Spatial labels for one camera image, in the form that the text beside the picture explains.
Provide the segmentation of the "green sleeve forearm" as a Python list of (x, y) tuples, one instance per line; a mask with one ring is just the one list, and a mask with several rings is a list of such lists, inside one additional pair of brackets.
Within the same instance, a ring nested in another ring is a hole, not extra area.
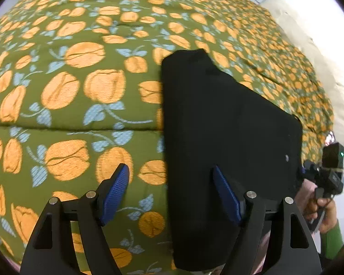
[(342, 239), (339, 222), (330, 230), (321, 236), (321, 256), (326, 259), (334, 259), (344, 242)]

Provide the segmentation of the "right hand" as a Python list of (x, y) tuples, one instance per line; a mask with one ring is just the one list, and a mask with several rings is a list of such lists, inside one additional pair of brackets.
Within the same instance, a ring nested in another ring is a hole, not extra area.
[(319, 226), (319, 232), (326, 234), (337, 225), (335, 201), (328, 198), (310, 199), (305, 207), (304, 217), (306, 220), (317, 219), (320, 209), (324, 209), (324, 217)]

